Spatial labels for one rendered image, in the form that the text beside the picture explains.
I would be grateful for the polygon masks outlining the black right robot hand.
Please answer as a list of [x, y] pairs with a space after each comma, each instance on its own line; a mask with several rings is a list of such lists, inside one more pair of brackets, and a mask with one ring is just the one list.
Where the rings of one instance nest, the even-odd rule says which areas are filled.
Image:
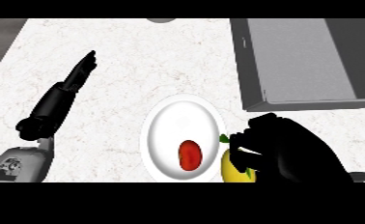
[[257, 183], [353, 183], [322, 139], [291, 119], [268, 113], [229, 135], [229, 160], [239, 173], [257, 171]]

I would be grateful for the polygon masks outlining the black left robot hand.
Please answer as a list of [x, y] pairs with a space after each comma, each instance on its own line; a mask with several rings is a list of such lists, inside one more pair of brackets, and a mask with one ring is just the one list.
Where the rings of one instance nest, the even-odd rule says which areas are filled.
[[16, 131], [21, 139], [34, 141], [55, 135], [68, 115], [75, 95], [96, 66], [96, 51], [92, 50], [77, 63], [65, 80], [52, 86], [40, 98], [30, 116], [19, 121]]

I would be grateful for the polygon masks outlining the yellow lemon with green leaves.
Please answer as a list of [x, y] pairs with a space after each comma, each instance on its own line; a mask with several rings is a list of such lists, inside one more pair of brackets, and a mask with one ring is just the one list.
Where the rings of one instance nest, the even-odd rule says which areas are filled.
[[245, 172], [241, 173], [229, 160], [229, 151], [223, 152], [222, 157], [222, 178], [225, 182], [256, 182], [257, 175], [256, 170], [251, 168], [245, 169]]

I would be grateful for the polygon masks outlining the white oval plate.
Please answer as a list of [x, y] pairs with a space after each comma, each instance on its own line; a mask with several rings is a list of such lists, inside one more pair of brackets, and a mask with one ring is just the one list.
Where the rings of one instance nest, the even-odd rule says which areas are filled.
[[[208, 100], [189, 94], [164, 98], [142, 125], [142, 162], [151, 177], [158, 182], [208, 182], [220, 172], [225, 133], [223, 118]], [[179, 148], [186, 140], [197, 143], [203, 153], [192, 171], [180, 167]]]

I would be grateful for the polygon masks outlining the grey open box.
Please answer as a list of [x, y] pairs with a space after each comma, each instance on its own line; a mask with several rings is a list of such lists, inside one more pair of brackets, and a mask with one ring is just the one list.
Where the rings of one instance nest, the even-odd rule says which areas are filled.
[[365, 108], [365, 18], [229, 24], [244, 110]]

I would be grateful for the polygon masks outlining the red tomato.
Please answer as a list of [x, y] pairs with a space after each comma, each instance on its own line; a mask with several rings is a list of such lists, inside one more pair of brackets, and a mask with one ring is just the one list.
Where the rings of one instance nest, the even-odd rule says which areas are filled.
[[194, 171], [201, 165], [201, 149], [198, 144], [191, 140], [185, 140], [180, 144], [179, 159], [180, 167], [185, 169], [185, 171]]

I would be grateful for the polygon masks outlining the grey round object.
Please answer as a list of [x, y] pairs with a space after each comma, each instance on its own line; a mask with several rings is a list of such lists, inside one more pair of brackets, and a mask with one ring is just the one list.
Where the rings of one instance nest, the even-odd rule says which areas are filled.
[[154, 22], [154, 23], [167, 23], [172, 22], [173, 20], [176, 20], [174, 18], [148, 18], [148, 21]]

